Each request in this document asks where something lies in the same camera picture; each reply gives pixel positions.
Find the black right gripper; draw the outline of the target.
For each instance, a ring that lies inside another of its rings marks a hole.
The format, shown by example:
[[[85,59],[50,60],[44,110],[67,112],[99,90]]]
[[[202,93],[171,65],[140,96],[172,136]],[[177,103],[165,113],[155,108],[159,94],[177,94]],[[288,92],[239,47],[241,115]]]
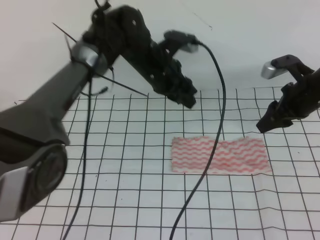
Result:
[[[304,119],[317,110],[320,107],[320,73],[304,76],[302,82],[287,84],[281,91],[281,99],[271,102],[256,124],[260,133],[289,127],[292,120]]]

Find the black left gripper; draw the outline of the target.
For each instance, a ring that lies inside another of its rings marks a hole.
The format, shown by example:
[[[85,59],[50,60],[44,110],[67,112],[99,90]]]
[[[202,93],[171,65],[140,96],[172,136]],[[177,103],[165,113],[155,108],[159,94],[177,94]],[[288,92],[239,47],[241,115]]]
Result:
[[[190,78],[182,73],[182,65],[151,41],[145,50],[128,49],[122,57],[151,85],[154,92],[192,109],[198,92]]]

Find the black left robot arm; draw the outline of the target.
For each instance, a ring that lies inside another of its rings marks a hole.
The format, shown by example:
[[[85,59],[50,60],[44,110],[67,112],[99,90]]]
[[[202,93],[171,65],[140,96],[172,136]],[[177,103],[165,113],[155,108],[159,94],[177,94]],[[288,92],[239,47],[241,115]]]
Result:
[[[0,219],[14,221],[46,198],[62,181],[70,143],[62,120],[85,85],[123,57],[169,100],[192,108],[196,88],[174,59],[193,52],[197,38],[169,30],[151,38],[141,12],[128,5],[98,7],[91,26],[70,51],[70,62],[25,102],[0,114]]]

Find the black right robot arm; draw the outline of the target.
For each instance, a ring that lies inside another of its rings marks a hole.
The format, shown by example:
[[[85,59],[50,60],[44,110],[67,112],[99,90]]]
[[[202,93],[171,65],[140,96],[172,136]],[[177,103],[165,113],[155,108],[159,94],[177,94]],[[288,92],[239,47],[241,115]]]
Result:
[[[280,100],[271,102],[264,116],[256,124],[260,133],[293,125],[320,108],[320,71],[302,77],[300,82],[290,82],[281,88]]]

